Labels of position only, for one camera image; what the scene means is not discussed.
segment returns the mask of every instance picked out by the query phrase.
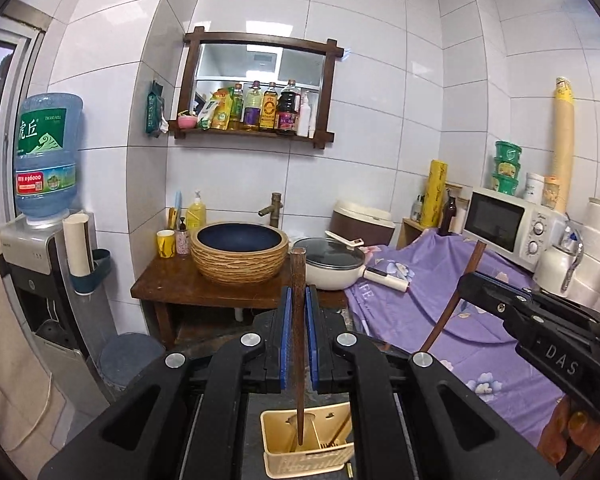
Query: beige plastic basket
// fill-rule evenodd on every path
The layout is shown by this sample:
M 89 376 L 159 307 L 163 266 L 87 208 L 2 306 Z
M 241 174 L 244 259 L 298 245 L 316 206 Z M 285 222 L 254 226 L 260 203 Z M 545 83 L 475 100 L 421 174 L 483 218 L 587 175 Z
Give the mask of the beige plastic basket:
M 296 410 L 260 414 L 264 465 L 270 478 L 294 478 L 338 471 L 353 456 L 348 402 L 304 410 L 304 442 L 296 439 Z

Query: tall beige roll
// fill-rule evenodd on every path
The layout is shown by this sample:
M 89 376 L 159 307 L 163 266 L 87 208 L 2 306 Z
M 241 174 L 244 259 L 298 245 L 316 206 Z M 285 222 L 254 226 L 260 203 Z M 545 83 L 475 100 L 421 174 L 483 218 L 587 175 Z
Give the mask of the tall beige roll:
M 85 213 L 76 213 L 62 220 L 69 272 L 78 278 L 93 272 L 88 222 L 89 215 Z
M 559 77 L 554 94 L 554 170 L 553 176 L 560 180 L 560 191 L 555 203 L 556 211 L 567 210 L 573 171 L 574 108 L 573 92 L 568 79 Z

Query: blue water jug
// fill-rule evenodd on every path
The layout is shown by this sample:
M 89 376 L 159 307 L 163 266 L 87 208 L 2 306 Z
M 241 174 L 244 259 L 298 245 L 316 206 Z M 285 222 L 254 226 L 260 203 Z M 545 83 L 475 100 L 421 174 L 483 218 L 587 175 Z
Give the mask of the blue water jug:
M 29 97 L 16 132 L 16 206 L 30 223 L 61 219 L 77 194 L 75 157 L 82 99 L 47 93 Z

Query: plastic wrap roll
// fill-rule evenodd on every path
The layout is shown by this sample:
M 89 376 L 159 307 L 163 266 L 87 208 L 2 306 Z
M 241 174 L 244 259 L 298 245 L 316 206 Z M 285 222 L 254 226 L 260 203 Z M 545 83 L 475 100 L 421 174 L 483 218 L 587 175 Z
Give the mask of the plastic wrap roll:
M 93 272 L 93 256 L 89 240 L 89 216 L 76 213 L 62 220 L 64 244 L 69 272 L 81 278 Z
M 435 227 L 440 220 L 446 184 L 446 167 L 446 163 L 441 160 L 432 160 L 429 166 L 429 181 L 420 218 L 420 225 L 424 227 Z
M 574 108 L 573 92 L 568 79 L 559 77 L 555 83 L 554 94 L 554 171 L 560 181 L 556 211 L 567 211 L 571 189 L 574 147 Z

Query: bronze faucet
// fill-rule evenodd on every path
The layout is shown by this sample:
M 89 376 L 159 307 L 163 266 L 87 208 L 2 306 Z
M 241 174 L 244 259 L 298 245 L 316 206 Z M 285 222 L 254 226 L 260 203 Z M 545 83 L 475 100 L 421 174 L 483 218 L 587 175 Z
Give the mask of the bronze faucet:
M 269 218 L 269 225 L 271 227 L 278 227 L 278 223 L 280 222 L 280 210 L 282 209 L 282 193 L 271 193 L 271 204 L 266 206 L 266 208 L 258 211 L 258 215 L 264 216 L 271 213 Z

